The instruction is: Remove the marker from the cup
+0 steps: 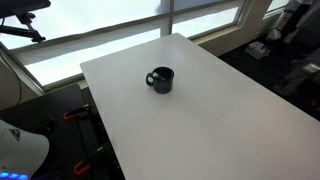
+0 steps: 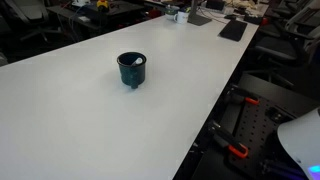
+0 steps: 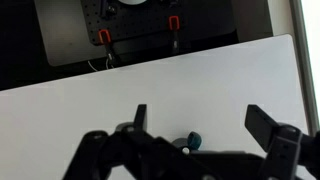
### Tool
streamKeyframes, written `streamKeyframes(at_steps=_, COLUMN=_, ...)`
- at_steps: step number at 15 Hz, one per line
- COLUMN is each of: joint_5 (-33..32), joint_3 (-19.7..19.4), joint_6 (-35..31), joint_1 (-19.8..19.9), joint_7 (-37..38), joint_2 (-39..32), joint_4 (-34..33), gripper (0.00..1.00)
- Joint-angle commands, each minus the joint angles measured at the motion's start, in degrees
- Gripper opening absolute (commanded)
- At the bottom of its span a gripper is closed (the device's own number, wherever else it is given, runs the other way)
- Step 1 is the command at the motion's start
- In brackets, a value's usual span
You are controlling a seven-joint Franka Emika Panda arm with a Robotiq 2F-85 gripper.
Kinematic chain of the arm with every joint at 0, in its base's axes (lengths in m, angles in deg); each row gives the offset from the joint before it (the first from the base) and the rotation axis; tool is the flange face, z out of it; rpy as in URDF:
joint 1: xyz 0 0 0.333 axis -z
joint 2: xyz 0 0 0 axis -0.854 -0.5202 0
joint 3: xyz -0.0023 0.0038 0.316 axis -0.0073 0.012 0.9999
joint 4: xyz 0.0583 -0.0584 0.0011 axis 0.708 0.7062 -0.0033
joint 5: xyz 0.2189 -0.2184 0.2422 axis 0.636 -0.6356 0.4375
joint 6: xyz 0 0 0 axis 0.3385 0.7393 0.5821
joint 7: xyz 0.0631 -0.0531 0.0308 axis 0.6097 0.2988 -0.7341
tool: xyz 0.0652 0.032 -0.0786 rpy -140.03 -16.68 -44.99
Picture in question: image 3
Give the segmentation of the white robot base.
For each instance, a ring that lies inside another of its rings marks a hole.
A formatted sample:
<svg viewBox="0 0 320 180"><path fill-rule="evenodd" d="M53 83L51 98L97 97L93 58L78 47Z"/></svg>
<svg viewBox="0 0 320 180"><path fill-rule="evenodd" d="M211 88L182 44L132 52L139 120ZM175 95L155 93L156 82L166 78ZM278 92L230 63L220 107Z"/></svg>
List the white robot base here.
<svg viewBox="0 0 320 180"><path fill-rule="evenodd" d="M146 2L147 0L119 0L119 1L125 5L139 5Z"/></svg>

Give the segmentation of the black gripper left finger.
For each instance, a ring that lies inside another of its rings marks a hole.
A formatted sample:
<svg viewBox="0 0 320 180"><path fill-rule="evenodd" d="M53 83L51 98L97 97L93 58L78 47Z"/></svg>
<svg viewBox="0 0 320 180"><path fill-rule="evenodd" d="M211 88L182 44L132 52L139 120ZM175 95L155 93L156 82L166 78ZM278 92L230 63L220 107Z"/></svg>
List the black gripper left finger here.
<svg viewBox="0 0 320 180"><path fill-rule="evenodd" d="M147 128L147 105L146 104L138 105L133 125L136 129L145 130Z"/></svg>

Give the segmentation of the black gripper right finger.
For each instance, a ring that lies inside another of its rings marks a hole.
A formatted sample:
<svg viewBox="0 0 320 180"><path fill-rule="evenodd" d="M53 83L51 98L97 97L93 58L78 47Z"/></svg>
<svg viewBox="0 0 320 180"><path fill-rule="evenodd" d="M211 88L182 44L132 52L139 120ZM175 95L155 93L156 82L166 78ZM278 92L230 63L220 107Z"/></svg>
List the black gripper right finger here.
<svg viewBox="0 0 320 180"><path fill-rule="evenodd" d="M267 152L279 124L258 105L249 104L245 116L245 127L260 147Z"/></svg>

